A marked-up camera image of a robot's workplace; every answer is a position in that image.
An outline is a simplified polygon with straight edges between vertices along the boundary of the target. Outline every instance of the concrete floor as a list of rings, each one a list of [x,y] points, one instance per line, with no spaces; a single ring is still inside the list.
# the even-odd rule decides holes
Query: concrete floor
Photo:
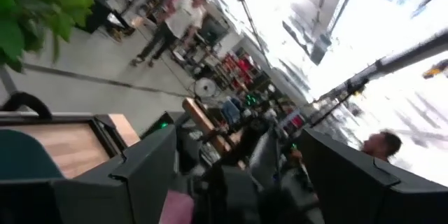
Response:
[[[193,82],[168,55],[152,69],[129,66],[149,33],[135,32],[117,43],[101,30],[87,34],[75,29],[70,43],[61,44],[55,64],[49,43],[40,57],[26,56],[24,74],[6,70],[13,83],[2,79],[7,86],[0,85],[0,99],[16,89],[36,95],[54,112],[122,113],[142,132],[164,111],[182,111]]]

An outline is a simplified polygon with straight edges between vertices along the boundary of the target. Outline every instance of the desk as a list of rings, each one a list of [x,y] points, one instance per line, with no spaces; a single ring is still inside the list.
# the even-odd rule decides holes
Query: desk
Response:
[[[128,146],[140,140],[124,115],[108,116]],[[47,150],[63,175],[70,179],[109,160],[92,128],[87,124],[20,125],[0,128],[17,130],[33,136]]]
[[[207,134],[211,130],[215,128],[210,119],[207,118],[205,113],[201,110],[201,108],[196,105],[196,102],[193,98],[185,98],[182,102],[182,107],[185,112],[190,116],[191,120],[195,122],[195,124],[199,127],[202,133]],[[230,140],[235,144],[239,143],[239,139],[241,137],[241,131],[230,136]],[[218,151],[220,155],[224,152],[230,150],[230,145],[224,140],[223,137],[217,136],[215,139],[212,139],[210,142],[211,145]],[[238,162],[240,168],[244,169],[246,165],[240,161]]]

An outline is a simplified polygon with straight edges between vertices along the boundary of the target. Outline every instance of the person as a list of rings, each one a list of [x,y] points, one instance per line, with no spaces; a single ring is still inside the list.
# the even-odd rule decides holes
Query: person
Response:
[[[401,144],[402,142],[397,135],[383,131],[371,135],[369,139],[364,142],[361,151],[372,157],[388,162],[389,158],[400,150]]]
[[[204,17],[205,0],[177,0],[174,3],[175,11],[167,11],[158,20],[159,27],[154,37],[146,47],[131,61],[136,66],[146,60],[158,42],[163,41],[161,47],[151,57],[148,66],[153,66],[153,61],[158,60],[162,53],[178,39],[182,39],[184,47],[187,47],[196,31],[201,28]]]

